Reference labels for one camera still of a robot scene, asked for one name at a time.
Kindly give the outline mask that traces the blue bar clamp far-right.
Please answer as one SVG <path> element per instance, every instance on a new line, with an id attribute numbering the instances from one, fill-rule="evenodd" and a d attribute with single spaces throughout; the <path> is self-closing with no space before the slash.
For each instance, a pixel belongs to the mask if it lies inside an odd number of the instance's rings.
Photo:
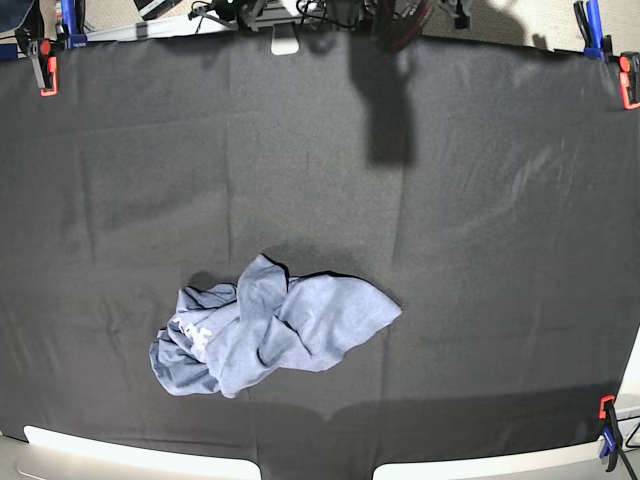
<path id="1" fill-rule="evenodd" d="M 609 63 L 613 56 L 612 40 L 610 35 L 603 33 L 599 2 L 575 1 L 573 10 L 584 40 L 583 54 L 589 59 Z"/>

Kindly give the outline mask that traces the black table cloth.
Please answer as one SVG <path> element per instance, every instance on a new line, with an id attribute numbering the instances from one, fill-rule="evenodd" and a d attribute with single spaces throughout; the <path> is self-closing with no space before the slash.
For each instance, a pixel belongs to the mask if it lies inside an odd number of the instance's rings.
<path id="1" fill-rule="evenodd" d="M 86 47 L 1 67 L 1 429 L 243 458 L 267 479 L 592 441 L 639 327 L 639 115 L 613 67 L 424 39 Z M 319 374 L 177 398 L 148 350 L 257 255 L 402 308 Z"/>

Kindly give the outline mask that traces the orange black clamp far-left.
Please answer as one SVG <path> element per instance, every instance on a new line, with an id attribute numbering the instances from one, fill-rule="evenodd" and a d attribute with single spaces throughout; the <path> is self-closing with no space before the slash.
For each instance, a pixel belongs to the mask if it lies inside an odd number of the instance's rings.
<path id="1" fill-rule="evenodd" d="M 40 95 L 55 96 L 58 93 L 58 39 L 37 36 L 36 31 L 25 28 L 15 31 L 15 39 L 20 52 L 31 62 Z"/>

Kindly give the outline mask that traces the orange black clamp far-right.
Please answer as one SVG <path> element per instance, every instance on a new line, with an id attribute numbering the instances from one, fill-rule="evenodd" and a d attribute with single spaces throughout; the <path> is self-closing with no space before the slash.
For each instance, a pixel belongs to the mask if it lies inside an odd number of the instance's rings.
<path id="1" fill-rule="evenodd" d="M 623 52 L 618 60 L 619 85 L 626 110 L 639 107 L 639 53 Z"/>

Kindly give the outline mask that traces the blue bar clamp far-left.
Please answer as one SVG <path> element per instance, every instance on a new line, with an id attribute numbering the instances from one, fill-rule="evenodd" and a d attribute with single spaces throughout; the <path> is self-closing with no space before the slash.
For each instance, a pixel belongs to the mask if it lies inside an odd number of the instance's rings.
<path id="1" fill-rule="evenodd" d="M 85 47 L 88 43 L 85 34 L 86 1 L 57 0 L 55 3 L 56 38 L 65 49 Z"/>

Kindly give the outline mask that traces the blue orange clamp near-right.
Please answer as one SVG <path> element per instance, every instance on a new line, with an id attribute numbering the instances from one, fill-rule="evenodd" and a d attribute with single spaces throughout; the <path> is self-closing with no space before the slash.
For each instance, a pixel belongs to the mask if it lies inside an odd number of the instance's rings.
<path id="1" fill-rule="evenodd" d="M 600 450 L 599 458 L 607 460 L 607 473 L 612 473 L 616 469 L 618 461 L 621 460 L 629 477 L 632 480 L 638 480 L 639 476 L 627 456 L 627 451 L 639 449 L 638 443 L 632 443 L 635 435 L 639 432 L 639 425 L 636 425 L 627 437 L 623 436 L 614 407 L 615 399 L 614 395 L 606 395 L 600 399 L 598 418 L 601 421 L 601 436 L 604 444 Z"/>

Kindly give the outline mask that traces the blue-grey t-shirt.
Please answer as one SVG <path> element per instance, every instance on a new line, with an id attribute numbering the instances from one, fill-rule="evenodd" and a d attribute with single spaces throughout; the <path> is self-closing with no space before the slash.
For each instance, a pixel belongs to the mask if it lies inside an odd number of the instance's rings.
<path id="1" fill-rule="evenodd" d="M 171 395 L 234 398 L 278 369 L 333 368 L 401 313 L 363 279 L 291 277 L 260 255 L 235 284 L 182 288 L 174 315 L 150 346 L 150 364 Z"/>

